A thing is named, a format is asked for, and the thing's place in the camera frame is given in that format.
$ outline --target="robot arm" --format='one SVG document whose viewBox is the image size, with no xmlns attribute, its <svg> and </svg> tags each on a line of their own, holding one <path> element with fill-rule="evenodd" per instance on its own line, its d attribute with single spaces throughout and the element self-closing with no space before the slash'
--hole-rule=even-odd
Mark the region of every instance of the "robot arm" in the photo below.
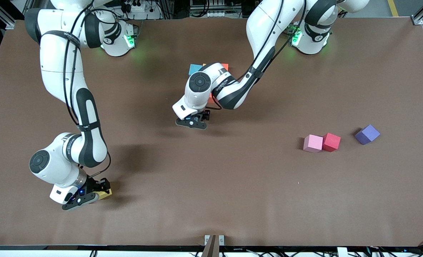
<svg viewBox="0 0 423 257">
<path fill-rule="evenodd" d="M 36 177 L 54 184 L 50 198 L 63 204 L 63 209 L 71 210 L 103 198 L 99 192 L 111 194 L 106 179 L 97 182 L 79 168 L 95 167 L 107 156 L 96 103 L 84 80 L 80 50 L 99 47 L 104 28 L 94 14 L 86 15 L 79 8 L 31 9 L 25 19 L 28 33 L 40 43 L 45 88 L 70 107 L 81 132 L 58 135 L 32 156 L 30 170 Z"/>
<path fill-rule="evenodd" d="M 369 0 L 344 0 L 341 6 L 350 10 L 362 9 Z M 305 19 L 295 31 L 293 46 L 305 54 L 319 52 L 325 45 L 329 30 L 337 18 L 336 0 L 305 0 Z M 253 50 L 254 60 L 241 81 L 219 64 L 205 65 L 192 74 L 186 83 L 184 96 L 172 106 L 178 116 L 179 126 L 205 129 L 207 119 L 205 106 L 210 93 L 224 109 L 236 109 L 245 100 L 252 86 L 259 81 L 275 54 L 278 36 L 301 10 L 303 0 L 264 0 L 248 18 L 247 37 Z M 310 37 L 300 42 L 301 31 Z"/>
<path fill-rule="evenodd" d="M 240 82 L 215 63 L 205 65 L 190 76 L 184 96 L 173 105 L 180 120 L 199 114 L 205 109 L 210 93 L 225 109 L 236 109 L 249 90 L 259 81 L 275 54 L 278 36 L 302 8 L 303 0 L 264 0 L 248 18 L 246 31 L 254 60 Z"/>
</svg>

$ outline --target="brown table surface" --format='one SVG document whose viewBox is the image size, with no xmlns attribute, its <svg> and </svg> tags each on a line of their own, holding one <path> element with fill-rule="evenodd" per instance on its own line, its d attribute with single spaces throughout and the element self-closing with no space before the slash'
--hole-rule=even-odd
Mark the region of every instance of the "brown table surface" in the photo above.
<svg viewBox="0 0 423 257">
<path fill-rule="evenodd" d="M 123 57 L 84 49 L 113 156 L 101 177 L 117 183 L 107 200 L 65 212 L 28 162 L 77 130 L 19 21 L 0 47 L 0 245 L 195 245 L 211 233 L 228 245 L 423 241 L 423 28 L 339 19 L 321 53 L 285 49 L 207 130 L 174 124 L 190 63 L 229 63 L 239 76 L 251 60 L 245 20 L 146 21 Z M 363 146 L 353 134 L 367 124 L 382 135 Z M 328 132 L 342 137 L 338 151 L 301 150 Z"/>
</svg>

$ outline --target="metal bracket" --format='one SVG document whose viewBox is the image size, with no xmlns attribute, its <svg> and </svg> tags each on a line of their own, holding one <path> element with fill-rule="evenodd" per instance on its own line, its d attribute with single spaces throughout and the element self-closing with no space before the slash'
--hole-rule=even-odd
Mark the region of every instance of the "metal bracket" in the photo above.
<svg viewBox="0 0 423 257">
<path fill-rule="evenodd" d="M 210 235 L 205 235 L 205 237 L 204 237 L 204 245 L 207 244 L 209 238 L 210 238 Z M 219 240 L 219 245 L 220 246 L 224 246 L 225 245 L 224 244 L 224 235 L 219 235 L 218 236 L 218 240 Z"/>
<path fill-rule="evenodd" d="M 348 257 L 348 249 L 346 247 L 337 247 L 338 257 Z"/>
<path fill-rule="evenodd" d="M 206 240 L 204 252 L 202 252 L 202 257 L 219 257 L 219 242 L 218 241 L 219 240 L 217 235 L 208 236 L 208 240 Z"/>
<path fill-rule="evenodd" d="M 413 15 L 412 15 L 412 16 L 410 16 L 410 19 L 412 20 L 412 24 L 413 24 L 413 25 L 423 25 L 423 20 L 416 21 L 416 20 L 414 19 L 414 16 L 413 16 Z"/>
</svg>

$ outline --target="foam block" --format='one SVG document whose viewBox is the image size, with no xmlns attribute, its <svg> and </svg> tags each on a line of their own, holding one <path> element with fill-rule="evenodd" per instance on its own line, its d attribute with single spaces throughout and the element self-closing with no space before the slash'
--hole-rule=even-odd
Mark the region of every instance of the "foam block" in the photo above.
<svg viewBox="0 0 423 257">
<path fill-rule="evenodd" d="M 227 71 L 229 71 L 229 64 L 221 64 Z"/>
<path fill-rule="evenodd" d="M 333 152 L 339 149 L 340 137 L 331 133 L 323 136 L 323 150 Z"/>
<path fill-rule="evenodd" d="M 368 143 L 372 142 L 376 138 L 380 136 L 380 132 L 376 130 L 372 125 L 368 125 L 367 127 L 360 130 L 356 135 L 355 138 L 363 145 L 367 145 Z"/>
<path fill-rule="evenodd" d="M 210 96 L 208 97 L 208 101 L 207 101 L 209 104 L 214 104 L 215 103 L 215 101 L 213 101 L 213 98 L 212 98 L 212 93 L 210 93 Z"/>
<path fill-rule="evenodd" d="M 303 142 L 304 151 L 318 153 L 323 148 L 323 138 L 315 135 L 308 135 Z"/>
<path fill-rule="evenodd" d="M 191 76 L 194 72 L 197 72 L 202 68 L 200 65 L 191 64 L 189 65 L 189 76 Z"/>
</svg>

